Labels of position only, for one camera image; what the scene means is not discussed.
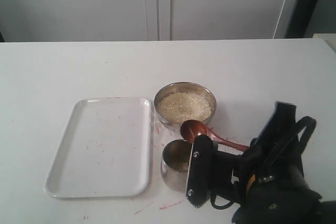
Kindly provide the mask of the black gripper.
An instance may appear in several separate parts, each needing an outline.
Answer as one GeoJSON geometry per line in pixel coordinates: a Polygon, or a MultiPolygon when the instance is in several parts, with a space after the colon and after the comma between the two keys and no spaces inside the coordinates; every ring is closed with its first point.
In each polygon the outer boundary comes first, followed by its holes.
{"type": "Polygon", "coordinates": [[[296,122],[296,106],[275,102],[274,112],[250,148],[242,155],[218,153],[213,158],[215,172],[210,182],[214,208],[245,205],[252,189],[277,182],[303,186],[301,155],[303,140],[280,140],[296,122]]]}

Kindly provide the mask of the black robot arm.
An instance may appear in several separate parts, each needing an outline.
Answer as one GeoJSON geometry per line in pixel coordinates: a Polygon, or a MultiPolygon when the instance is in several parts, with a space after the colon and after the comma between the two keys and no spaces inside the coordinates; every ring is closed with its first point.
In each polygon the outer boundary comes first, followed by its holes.
{"type": "Polygon", "coordinates": [[[301,156],[316,124],[309,116],[296,120],[295,105],[276,102],[247,150],[214,155],[211,203],[221,196],[239,204],[232,223],[335,223],[335,201],[322,201],[304,179],[301,156]]]}

